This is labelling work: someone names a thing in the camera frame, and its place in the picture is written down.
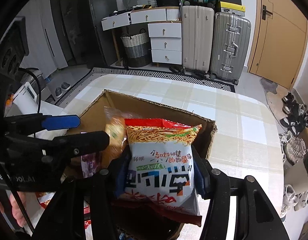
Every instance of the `kettle handle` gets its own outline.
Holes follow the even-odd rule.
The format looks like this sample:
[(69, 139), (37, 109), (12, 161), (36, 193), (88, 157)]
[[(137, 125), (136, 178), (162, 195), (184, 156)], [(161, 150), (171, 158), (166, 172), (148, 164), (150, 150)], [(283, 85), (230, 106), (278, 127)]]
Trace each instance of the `kettle handle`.
[(33, 89), (33, 87), (31, 86), (31, 84), (30, 84), (29, 82), (26, 82), (26, 83), (24, 84), (24, 86), (25, 86), (26, 88), (29, 88), (29, 90), (32, 92), (32, 94), (33, 94), (33, 96), (34, 96), (34, 101), (36, 102), (36, 101), (37, 101), (37, 94), (36, 94), (35, 90)]

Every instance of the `red package edge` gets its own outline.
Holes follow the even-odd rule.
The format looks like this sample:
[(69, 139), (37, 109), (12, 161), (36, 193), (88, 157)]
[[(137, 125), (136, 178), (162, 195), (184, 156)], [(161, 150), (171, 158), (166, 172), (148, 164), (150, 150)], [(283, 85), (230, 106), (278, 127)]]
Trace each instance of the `red package edge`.
[(125, 119), (127, 126), (151, 126), (151, 127), (164, 127), (164, 128), (180, 128), (188, 129), (192, 126), (181, 124), (178, 122), (172, 122), (165, 119)]
[(138, 208), (142, 205), (148, 205), (156, 213), (164, 217), (167, 217), (170, 220), (173, 220), (179, 223), (192, 224), (192, 225), (196, 225), (199, 227), (201, 227), (201, 224), (202, 224), (202, 216), (187, 215), (187, 214), (167, 210), (163, 207), (155, 205), (152, 202), (131, 202), (131, 201), (124, 201), (124, 200), (112, 200), (112, 205), (124, 207), (124, 208)]

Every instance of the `door lock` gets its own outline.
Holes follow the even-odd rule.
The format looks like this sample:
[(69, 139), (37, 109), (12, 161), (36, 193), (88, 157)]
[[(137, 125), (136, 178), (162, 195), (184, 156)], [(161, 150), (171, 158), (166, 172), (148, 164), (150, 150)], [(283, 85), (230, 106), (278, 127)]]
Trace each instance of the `door lock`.
[(267, 19), (267, 13), (273, 15), (270, 11), (267, 10), (266, 5), (263, 5), (263, 10), (262, 10), (262, 20)]

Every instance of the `wooden desk leg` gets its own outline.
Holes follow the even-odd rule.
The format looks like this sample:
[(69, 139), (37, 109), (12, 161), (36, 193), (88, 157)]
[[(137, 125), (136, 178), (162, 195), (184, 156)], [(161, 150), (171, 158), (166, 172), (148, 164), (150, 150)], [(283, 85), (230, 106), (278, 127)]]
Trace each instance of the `wooden desk leg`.
[(116, 55), (118, 59), (115, 65), (121, 66), (121, 57), (119, 56), (118, 46), (117, 46), (116, 37), (115, 37), (115, 29), (112, 29), (112, 35), (113, 35), (114, 46), (115, 46)]

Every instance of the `white kettle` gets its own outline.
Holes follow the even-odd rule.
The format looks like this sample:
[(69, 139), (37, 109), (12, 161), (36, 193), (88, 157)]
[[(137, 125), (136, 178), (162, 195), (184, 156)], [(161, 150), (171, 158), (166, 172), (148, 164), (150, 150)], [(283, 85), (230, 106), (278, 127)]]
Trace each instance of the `white kettle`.
[(29, 82), (22, 85), (12, 97), (12, 101), (18, 106), (22, 114), (36, 114), (38, 110), (37, 94)]

